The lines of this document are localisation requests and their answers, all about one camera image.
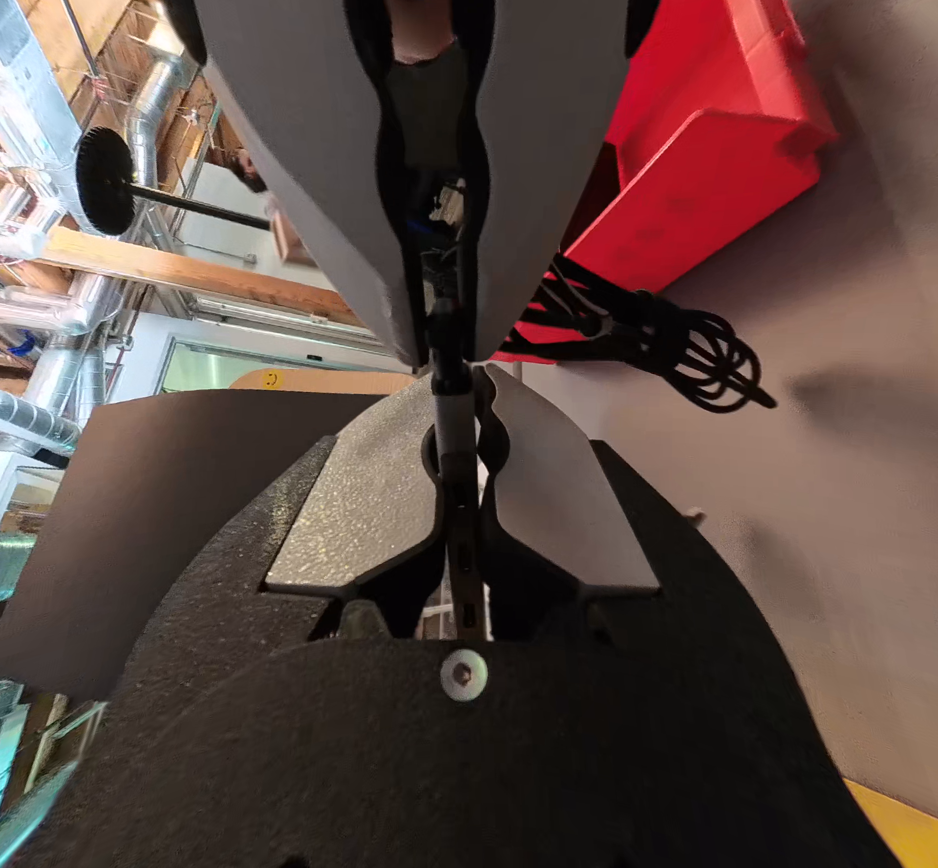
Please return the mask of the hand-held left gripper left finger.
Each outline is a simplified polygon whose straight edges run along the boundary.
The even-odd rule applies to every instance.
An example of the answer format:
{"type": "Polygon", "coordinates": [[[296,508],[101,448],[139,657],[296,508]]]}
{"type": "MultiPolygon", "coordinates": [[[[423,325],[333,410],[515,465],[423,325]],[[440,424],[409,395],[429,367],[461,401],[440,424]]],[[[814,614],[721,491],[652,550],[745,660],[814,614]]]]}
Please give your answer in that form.
{"type": "Polygon", "coordinates": [[[425,463],[434,425],[430,376],[380,399],[338,433],[267,576],[278,593],[353,593],[438,532],[425,463]]]}

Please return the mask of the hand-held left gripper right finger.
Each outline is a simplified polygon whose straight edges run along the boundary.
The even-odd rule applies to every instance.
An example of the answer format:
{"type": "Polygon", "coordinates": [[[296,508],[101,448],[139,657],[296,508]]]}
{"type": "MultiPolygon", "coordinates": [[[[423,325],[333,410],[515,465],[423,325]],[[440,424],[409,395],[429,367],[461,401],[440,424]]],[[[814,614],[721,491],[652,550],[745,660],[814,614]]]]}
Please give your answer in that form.
{"type": "Polygon", "coordinates": [[[506,369],[474,373],[496,527],[578,593],[656,593],[660,582],[587,435],[506,369]]]}

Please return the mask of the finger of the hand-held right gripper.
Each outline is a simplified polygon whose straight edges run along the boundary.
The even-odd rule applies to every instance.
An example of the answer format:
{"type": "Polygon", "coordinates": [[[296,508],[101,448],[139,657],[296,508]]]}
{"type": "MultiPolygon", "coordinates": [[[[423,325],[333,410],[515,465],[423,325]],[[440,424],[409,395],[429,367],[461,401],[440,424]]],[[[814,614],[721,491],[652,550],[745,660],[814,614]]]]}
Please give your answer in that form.
{"type": "Polygon", "coordinates": [[[490,174],[472,359],[494,355],[557,251],[627,76],[628,0],[494,0],[475,115],[490,174]]]}
{"type": "Polygon", "coordinates": [[[381,109],[343,0],[194,0],[206,72],[300,240],[407,366],[425,362],[377,181],[381,109]]]}

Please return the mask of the grey usb hub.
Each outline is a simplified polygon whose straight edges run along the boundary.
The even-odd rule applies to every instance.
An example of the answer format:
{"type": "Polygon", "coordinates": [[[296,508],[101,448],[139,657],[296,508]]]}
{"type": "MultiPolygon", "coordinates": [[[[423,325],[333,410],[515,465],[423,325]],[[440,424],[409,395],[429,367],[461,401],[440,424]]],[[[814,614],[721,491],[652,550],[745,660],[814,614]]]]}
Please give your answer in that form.
{"type": "Polygon", "coordinates": [[[457,638],[486,639],[478,562],[478,466],[472,393],[434,397],[435,440],[444,497],[444,536],[457,638]]]}

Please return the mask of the red plastic bin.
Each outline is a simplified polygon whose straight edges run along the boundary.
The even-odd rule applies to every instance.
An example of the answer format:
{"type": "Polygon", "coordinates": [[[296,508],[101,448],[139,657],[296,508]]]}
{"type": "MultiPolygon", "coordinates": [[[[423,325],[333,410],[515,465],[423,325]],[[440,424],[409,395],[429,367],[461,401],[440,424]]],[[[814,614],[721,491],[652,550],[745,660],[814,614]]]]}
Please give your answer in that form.
{"type": "Polygon", "coordinates": [[[557,250],[660,291],[812,187],[836,132],[804,54],[786,0],[661,0],[603,140],[620,189],[557,250]]]}

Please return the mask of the yellow plastic bin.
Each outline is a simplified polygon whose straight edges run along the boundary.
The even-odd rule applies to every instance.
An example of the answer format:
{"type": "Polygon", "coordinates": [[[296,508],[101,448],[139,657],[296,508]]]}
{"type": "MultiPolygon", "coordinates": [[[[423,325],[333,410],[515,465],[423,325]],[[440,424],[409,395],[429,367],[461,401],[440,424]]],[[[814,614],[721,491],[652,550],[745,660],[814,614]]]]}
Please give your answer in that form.
{"type": "Polygon", "coordinates": [[[937,867],[937,818],[851,780],[854,800],[904,867],[937,867]]]}

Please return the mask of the silver ventilation ducts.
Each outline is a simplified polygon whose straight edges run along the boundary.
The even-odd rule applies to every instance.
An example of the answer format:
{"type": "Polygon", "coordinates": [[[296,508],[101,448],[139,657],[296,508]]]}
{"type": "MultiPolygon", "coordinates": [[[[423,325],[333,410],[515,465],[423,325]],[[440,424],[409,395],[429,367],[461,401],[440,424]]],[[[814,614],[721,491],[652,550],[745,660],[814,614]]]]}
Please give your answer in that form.
{"type": "MultiPolygon", "coordinates": [[[[125,114],[123,138],[136,176],[157,186],[158,122],[184,73],[181,51],[155,56],[153,66],[125,114]]],[[[127,283],[115,277],[76,272],[64,295],[2,288],[2,346],[44,347],[25,393],[2,391],[2,452],[57,461],[70,457],[91,413],[106,398],[104,355],[114,319],[122,310],[127,283]]]]}

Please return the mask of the glass door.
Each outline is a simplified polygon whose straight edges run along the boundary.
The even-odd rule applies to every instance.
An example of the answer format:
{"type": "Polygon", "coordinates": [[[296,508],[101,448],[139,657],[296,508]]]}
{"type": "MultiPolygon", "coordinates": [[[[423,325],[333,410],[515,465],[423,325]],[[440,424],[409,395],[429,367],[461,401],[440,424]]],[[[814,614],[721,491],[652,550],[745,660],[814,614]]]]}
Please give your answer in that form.
{"type": "Polygon", "coordinates": [[[264,370],[404,373],[374,354],[316,342],[229,346],[205,338],[172,336],[154,380],[154,395],[223,390],[242,376],[264,370]]]}

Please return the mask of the black disc on black rod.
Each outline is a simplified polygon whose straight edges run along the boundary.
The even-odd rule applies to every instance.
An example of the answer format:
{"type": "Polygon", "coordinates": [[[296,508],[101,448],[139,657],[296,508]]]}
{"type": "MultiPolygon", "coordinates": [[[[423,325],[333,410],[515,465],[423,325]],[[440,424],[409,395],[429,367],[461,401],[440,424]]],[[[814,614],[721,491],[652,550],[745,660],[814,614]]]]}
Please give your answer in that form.
{"type": "Polygon", "coordinates": [[[100,233],[116,237],[130,230],[139,201],[165,205],[234,225],[269,231],[270,222],[134,181],[130,149],[121,135],[104,126],[89,129],[77,147],[75,180],[84,213],[100,233]]]}

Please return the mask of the wooden ceiling beam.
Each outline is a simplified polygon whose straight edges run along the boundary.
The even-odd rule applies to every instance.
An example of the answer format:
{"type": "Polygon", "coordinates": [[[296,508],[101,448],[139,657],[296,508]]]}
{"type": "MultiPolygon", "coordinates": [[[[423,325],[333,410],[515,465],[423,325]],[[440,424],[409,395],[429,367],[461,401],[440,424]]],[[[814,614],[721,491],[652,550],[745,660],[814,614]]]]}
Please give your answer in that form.
{"type": "Polygon", "coordinates": [[[241,299],[364,328],[335,291],[259,275],[144,245],[57,226],[38,257],[44,264],[205,295],[241,299]]]}

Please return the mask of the black board with wooden frame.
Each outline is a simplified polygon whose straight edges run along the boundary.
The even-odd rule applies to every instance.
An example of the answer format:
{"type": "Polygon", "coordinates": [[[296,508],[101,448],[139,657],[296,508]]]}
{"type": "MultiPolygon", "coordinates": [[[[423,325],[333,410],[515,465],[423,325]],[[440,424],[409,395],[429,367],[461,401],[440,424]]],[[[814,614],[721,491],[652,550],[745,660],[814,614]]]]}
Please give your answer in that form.
{"type": "Polygon", "coordinates": [[[413,640],[443,574],[431,544],[353,593],[265,578],[338,433],[379,400],[211,391],[107,405],[2,608],[2,678],[112,707],[183,707],[374,611],[413,640]]]}

